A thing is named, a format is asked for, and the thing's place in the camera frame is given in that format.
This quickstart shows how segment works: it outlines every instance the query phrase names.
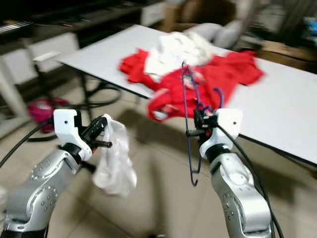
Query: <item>table leg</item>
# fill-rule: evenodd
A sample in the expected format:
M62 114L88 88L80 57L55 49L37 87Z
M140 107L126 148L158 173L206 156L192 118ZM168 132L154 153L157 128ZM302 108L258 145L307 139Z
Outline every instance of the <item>table leg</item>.
M136 104L136 105L139 105L139 104L140 104L140 101L141 101L141 98L140 98L138 95L136 95L136 96L135 96L135 104Z
M85 74L83 72L80 72L79 76L80 76L81 86L83 87L83 90L84 90L85 103L86 103L89 119L90 119L90 121L92 121L93 120L93 113L91 110L91 104L89 102L88 90L86 87L86 77L85 77Z

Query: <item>white plastic bag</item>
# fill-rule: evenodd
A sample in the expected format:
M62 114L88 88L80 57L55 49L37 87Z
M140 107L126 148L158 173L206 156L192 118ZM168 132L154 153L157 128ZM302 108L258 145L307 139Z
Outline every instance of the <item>white plastic bag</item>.
M93 181L107 194L127 195L137 185L137 175L128 156L129 144L125 126L112 120L108 114L104 141L111 141L111 148L101 148L102 155Z

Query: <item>floor tile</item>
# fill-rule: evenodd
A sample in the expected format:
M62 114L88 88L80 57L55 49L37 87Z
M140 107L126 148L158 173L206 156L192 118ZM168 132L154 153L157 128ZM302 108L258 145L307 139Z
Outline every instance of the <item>floor tile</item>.
M317 190L302 181L270 174L266 179L274 211L314 228L317 218Z
M98 193L98 188L92 181L92 174L86 169L81 169L75 175L66 190L82 202L90 205L93 205Z
M189 166L189 152L185 131L165 123L157 124L145 142L151 147ZM197 139L191 137L190 145L193 168L197 169L199 162L199 145ZM202 159L201 172L210 177L209 165L207 160Z
M31 130L37 125L34 122L27 123L23 127L17 129L3 140L0 141L1 154L6 154L10 151L24 136L26 136ZM46 134L40 132L35 133L31 138L34 137L45 137ZM48 142L24 142L10 157L9 160L17 158L20 162L24 163L28 168L33 168L37 163L43 160L50 152L52 152L57 144L58 139Z
M315 238L316 237L316 226L307 226L295 217L285 216L279 212L275 212L278 222L281 226L284 237L286 238Z
M69 238L127 238L114 224L95 211L90 211Z
M229 238L226 222L222 210L222 205L217 193L214 191L210 178L206 185L206 193L200 204L194 226L188 237Z
M17 158L9 159L0 170L0 185L11 191L22 185L30 174L31 169Z
M68 237L86 217L90 209L69 192L63 192L50 220L49 238Z
M93 208L134 237L150 232L185 237L205 193L205 177L197 187L186 165L147 146L132 161L138 185L127 197L105 196L98 191Z

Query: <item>chair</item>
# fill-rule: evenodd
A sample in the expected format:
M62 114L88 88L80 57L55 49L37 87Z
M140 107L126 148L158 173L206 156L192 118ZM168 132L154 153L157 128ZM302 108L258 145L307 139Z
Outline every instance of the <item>chair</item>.
M196 32L217 47L232 49L251 23L259 0L207 1L187 0L181 5L168 4L162 30ZM213 9L209 14L207 7Z

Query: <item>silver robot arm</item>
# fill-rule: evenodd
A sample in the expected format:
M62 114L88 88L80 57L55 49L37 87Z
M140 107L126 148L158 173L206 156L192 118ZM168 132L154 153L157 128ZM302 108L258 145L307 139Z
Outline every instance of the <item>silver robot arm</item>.
M57 200L80 164L90 159L98 146L111 147L111 142L96 140L106 126L105 117L84 127L80 112L55 110L54 129L61 146L39 162L27 181L9 194L1 238L45 237Z
M38 163L28 180L10 193L4 230L19 233L44 231L59 196L78 169L75 159L61 149Z
M242 113L219 109L213 117L205 116L200 128L218 123L233 138L239 135ZM231 238L271 238L268 204L256 190L249 169L237 154L231 153L232 141L217 127L200 146L200 154L211 163L211 183L218 194Z

